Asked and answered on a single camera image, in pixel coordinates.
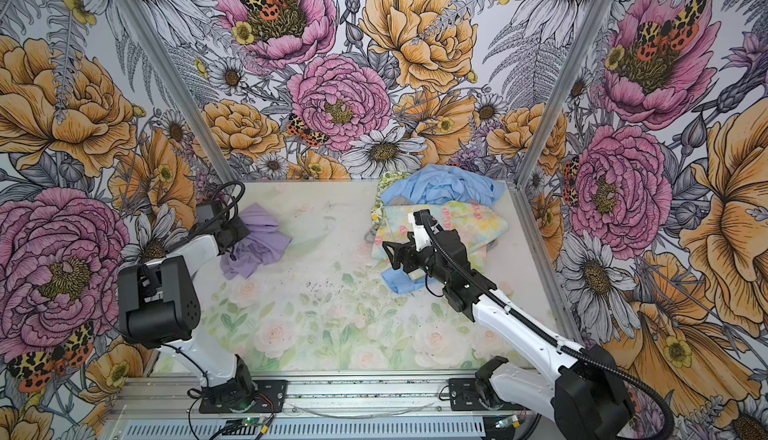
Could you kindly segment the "purple t-shirt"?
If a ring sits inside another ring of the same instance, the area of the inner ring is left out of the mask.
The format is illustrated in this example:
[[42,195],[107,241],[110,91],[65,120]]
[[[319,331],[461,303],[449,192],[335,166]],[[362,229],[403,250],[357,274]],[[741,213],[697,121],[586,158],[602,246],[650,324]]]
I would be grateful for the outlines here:
[[220,267],[227,280],[250,277],[260,266],[278,262],[291,243],[291,238],[279,230],[277,218],[258,203],[246,207],[238,219],[248,234],[221,259]]

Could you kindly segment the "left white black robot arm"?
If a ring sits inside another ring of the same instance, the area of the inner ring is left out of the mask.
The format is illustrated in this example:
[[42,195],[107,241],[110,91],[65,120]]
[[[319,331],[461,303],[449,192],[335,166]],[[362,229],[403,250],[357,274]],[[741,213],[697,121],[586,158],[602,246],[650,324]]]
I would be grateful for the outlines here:
[[163,256],[123,268],[117,279],[118,331],[126,341],[159,349],[196,375],[201,401],[242,411],[256,397],[244,360],[224,349],[201,326],[196,273],[244,240],[238,201],[203,204],[203,220]]

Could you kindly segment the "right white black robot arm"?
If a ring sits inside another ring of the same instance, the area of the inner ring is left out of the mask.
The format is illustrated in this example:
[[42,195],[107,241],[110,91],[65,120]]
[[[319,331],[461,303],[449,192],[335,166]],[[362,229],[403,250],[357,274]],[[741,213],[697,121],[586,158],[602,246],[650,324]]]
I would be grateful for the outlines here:
[[553,421],[567,439],[618,438],[635,408],[614,358],[519,309],[471,265],[458,231],[443,229],[429,210],[408,219],[406,241],[382,244],[391,267],[406,274],[420,270],[440,282],[456,312],[495,333],[536,370],[525,374],[503,358],[488,362],[476,373],[483,401],[524,406]]

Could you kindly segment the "pastel floral cloth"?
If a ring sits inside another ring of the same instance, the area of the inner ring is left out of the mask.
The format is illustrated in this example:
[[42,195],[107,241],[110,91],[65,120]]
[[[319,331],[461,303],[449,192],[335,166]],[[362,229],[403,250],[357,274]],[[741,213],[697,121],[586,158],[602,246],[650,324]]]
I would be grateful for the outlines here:
[[488,245],[496,242],[507,230],[508,223],[492,208],[474,203],[450,201],[442,205],[392,205],[384,206],[378,216],[371,256],[386,260],[382,247],[384,241],[406,242],[407,232],[412,230],[408,215],[428,209],[444,230],[455,229],[466,246],[472,267],[483,272]]

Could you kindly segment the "light blue button shirt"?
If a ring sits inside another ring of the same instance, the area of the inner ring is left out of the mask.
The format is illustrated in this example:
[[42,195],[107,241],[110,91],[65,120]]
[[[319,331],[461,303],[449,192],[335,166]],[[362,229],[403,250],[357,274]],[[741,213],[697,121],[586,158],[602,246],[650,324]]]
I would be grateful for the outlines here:
[[442,205],[458,201],[481,204],[494,211],[495,204],[506,192],[503,182],[455,166],[429,164],[415,173],[386,172],[377,186],[369,240],[374,240],[378,216],[384,206]]

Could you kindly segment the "right green circuit board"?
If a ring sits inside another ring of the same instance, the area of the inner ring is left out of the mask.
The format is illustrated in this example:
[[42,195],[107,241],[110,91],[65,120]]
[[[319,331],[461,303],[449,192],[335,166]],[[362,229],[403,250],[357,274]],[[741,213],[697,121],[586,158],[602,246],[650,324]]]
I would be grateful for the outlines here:
[[520,427],[520,425],[521,425],[520,418],[517,415],[513,414],[497,420],[496,423],[494,424],[494,428],[500,429],[500,430],[509,429],[509,428],[517,429]]

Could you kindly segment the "green circuit board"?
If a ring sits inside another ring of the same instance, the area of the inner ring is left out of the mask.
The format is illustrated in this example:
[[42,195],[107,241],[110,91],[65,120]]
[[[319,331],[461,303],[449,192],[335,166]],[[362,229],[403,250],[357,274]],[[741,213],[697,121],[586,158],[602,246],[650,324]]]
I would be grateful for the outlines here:
[[494,428],[500,429],[500,430],[509,429],[509,428],[517,429],[520,427],[520,425],[521,425],[520,418],[517,415],[513,414],[497,420],[496,423],[494,424]]
[[269,420],[269,417],[243,417],[227,420],[225,427],[239,434],[254,434],[260,430]]

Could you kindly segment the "white ventilated panel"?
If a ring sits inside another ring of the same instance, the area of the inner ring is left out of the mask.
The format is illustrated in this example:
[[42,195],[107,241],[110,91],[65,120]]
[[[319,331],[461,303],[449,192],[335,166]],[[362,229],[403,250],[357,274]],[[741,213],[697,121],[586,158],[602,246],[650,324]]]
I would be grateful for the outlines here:
[[[254,439],[254,434],[225,432],[225,419],[130,420],[115,439]],[[479,417],[403,417],[376,419],[278,418],[264,439],[481,439]]]

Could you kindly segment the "left green circuit board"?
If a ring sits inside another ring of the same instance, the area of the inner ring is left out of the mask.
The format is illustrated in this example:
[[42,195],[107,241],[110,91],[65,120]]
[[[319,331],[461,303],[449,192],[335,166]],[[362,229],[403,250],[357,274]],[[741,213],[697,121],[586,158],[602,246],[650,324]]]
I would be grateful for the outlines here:
[[243,417],[227,420],[225,427],[239,434],[254,434],[260,430],[269,420],[269,417]]

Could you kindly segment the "aluminium front rail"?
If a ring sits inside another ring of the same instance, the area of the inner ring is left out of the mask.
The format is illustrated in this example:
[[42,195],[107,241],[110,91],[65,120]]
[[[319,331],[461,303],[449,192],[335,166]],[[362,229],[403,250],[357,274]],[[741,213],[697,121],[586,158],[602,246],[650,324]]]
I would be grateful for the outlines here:
[[[253,381],[266,398],[255,400],[252,408],[264,414],[363,418],[492,410],[469,370],[271,372]],[[199,387],[191,375],[131,379],[118,394],[113,414],[161,419],[181,418],[187,411],[194,418],[230,412],[194,404],[188,391]]]

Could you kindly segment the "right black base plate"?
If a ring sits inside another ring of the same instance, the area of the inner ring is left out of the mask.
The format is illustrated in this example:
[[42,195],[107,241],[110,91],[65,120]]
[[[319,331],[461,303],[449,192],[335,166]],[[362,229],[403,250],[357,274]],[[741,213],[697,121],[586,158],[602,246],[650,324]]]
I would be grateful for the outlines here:
[[448,380],[447,386],[452,411],[498,411],[514,407],[502,401],[485,380],[454,377]]

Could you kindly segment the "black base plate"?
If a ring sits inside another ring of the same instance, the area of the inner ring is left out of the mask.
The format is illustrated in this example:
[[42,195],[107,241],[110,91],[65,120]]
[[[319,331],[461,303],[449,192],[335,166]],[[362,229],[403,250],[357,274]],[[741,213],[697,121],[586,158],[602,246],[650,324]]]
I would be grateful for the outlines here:
[[280,413],[287,387],[286,380],[256,380],[250,387],[242,387],[235,381],[205,387],[199,411],[202,414]]
[[502,401],[485,380],[454,377],[448,380],[447,386],[452,411],[498,411],[514,407]]

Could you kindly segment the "left aluminium corner post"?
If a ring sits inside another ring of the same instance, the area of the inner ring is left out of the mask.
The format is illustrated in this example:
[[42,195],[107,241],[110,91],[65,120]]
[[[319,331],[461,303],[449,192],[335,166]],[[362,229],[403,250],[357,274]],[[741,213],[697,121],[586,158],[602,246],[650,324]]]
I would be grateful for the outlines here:
[[178,110],[184,115],[219,178],[223,182],[238,180],[239,177],[232,170],[203,119],[192,92],[182,80],[180,71],[176,68],[164,40],[154,26],[151,14],[144,8],[141,0],[114,0],[114,4],[124,14],[132,32],[136,35],[137,41],[142,45],[148,58],[158,68],[164,86],[168,88]]

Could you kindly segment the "aluminium corner post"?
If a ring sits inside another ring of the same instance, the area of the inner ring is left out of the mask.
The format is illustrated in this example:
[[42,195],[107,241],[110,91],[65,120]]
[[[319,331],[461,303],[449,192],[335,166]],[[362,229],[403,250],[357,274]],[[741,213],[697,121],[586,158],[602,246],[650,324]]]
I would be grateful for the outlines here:
[[531,144],[523,156],[523,162],[515,178],[515,186],[522,190],[530,178],[533,168],[543,153],[546,142],[554,132],[558,116],[560,116],[562,106],[570,92],[570,88],[577,78],[578,70],[584,62],[597,32],[610,13],[610,8],[614,0],[592,0],[587,10],[586,18],[576,32],[568,52],[568,56],[563,64],[559,76],[554,84],[553,92],[546,102],[546,108],[541,116],[541,122],[538,130],[532,137]]
[[176,68],[164,40],[154,26],[151,14],[144,8],[141,0],[114,0],[114,4],[124,14],[132,32],[136,35],[137,41],[142,45],[148,58],[158,68],[164,86],[168,88],[178,110],[184,115],[219,178],[223,182],[238,180],[239,177],[232,170],[203,119],[192,92],[182,80],[180,71]]

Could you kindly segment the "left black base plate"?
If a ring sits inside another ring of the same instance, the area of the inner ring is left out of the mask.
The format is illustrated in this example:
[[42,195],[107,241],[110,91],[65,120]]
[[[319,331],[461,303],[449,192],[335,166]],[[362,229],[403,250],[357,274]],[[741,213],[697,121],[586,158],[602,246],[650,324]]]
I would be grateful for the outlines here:
[[286,380],[256,380],[250,387],[242,387],[235,381],[205,387],[199,411],[202,414],[280,413],[287,387]]

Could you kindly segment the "right aluminium corner post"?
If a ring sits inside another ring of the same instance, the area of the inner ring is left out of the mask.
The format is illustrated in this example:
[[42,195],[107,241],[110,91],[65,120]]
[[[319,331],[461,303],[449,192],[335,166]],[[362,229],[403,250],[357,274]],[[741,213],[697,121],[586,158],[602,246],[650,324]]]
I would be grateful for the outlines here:
[[532,137],[531,144],[523,156],[523,162],[515,178],[515,186],[522,190],[530,178],[533,168],[543,153],[546,142],[554,132],[558,116],[560,116],[562,106],[570,92],[570,88],[577,78],[578,70],[584,62],[597,32],[610,13],[610,8],[614,0],[592,0],[587,10],[586,18],[576,32],[568,52],[568,56],[563,64],[559,76],[554,84],[553,92],[546,102],[546,108],[541,116],[541,122],[538,130]]

